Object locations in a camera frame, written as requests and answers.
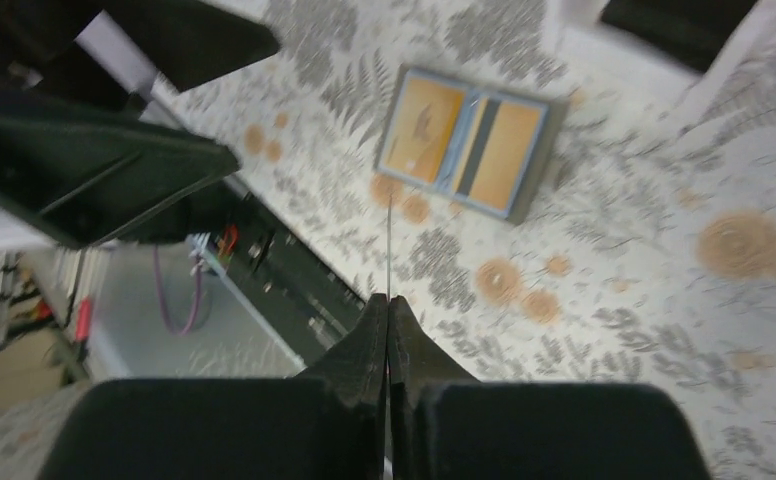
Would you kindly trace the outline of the white plastic card box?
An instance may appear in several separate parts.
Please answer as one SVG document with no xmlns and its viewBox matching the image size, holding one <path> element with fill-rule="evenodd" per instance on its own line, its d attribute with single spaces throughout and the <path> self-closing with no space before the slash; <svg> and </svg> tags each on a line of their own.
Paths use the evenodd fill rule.
<svg viewBox="0 0 776 480">
<path fill-rule="evenodd" d="M 699 119 L 747 54 L 776 28 L 776 1 L 758 1 L 710 69 L 698 73 L 632 35 L 601 26 L 604 1 L 547 1 L 542 49 L 582 70 L 674 110 L 681 123 Z"/>
</svg>

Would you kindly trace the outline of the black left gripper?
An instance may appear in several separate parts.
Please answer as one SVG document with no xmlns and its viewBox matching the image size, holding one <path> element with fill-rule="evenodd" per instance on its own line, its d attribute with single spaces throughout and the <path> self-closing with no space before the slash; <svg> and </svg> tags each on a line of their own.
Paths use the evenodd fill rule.
<svg viewBox="0 0 776 480">
<path fill-rule="evenodd" d="M 168 245 L 240 163 L 142 120 L 128 40 L 182 93 L 277 54 L 266 25 L 194 0 L 0 1 L 0 213 L 65 247 Z"/>
</svg>

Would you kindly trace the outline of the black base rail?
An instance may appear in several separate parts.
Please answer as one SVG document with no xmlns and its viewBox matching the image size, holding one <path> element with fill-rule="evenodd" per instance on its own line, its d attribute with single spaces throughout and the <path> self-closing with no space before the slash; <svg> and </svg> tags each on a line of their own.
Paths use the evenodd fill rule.
<svg viewBox="0 0 776 480">
<path fill-rule="evenodd" d="M 186 205 L 208 265 L 305 365 L 356 325 L 362 297 L 258 197 L 218 182 Z"/>
</svg>

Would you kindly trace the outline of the grey blue card holder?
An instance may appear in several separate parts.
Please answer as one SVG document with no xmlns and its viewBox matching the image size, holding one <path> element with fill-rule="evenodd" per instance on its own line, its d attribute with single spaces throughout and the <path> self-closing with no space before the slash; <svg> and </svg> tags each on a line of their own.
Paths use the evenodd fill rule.
<svg viewBox="0 0 776 480">
<path fill-rule="evenodd" d="M 552 163 L 568 110 L 562 99 L 402 66 L 375 169 L 519 225 Z"/>
</svg>

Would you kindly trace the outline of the black card sleeve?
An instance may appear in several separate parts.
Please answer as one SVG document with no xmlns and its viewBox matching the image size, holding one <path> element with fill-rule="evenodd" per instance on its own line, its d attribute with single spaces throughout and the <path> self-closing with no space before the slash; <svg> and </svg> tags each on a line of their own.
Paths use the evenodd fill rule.
<svg viewBox="0 0 776 480">
<path fill-rule="evenodd" d="M 611 0 L 600 22 L 705 73 L 755 0 Z"/>
</svg>

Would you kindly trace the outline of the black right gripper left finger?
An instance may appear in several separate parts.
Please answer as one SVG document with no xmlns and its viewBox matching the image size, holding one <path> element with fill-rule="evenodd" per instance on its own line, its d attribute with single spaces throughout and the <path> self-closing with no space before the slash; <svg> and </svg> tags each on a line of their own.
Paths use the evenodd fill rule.
<svg viewBox="0 0 776 480">
<path fill-rule="evenodd" d="M 379 479 L 388 299 L 288 378 L 132 378 L 92 387 L 42 479 Z"/>
</svg>

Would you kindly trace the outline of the floral table mat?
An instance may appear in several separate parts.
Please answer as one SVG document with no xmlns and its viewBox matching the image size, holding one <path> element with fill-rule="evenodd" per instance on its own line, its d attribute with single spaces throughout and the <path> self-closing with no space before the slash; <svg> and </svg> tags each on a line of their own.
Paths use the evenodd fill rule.
<svg viewBox="0 0 776 480">
<path fill-rule="evenodd" d="M 359 293 L 406 296 L 485 380 L 669 393 L 716 479 L 776 479 L 776 1 L 700 81 L 638 80 L 562 1 L 229 1 L 278 57 L 158 95 Z M 397 69 L 565 97 L 550 179 L 509 226 L 373 170 Z"/>
</svg>

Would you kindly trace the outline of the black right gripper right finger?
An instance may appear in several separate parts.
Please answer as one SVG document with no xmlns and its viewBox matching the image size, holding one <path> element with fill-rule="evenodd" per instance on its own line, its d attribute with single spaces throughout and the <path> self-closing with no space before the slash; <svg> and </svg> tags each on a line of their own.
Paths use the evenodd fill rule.
<svg viewBox="0 0 776 480">
<path fill-rule="evenodd" d="M 664 391 L 615 382 L 482 382 L 388 306 L 398 479 L 706 479 L 692 429 Z"/>
</svg>

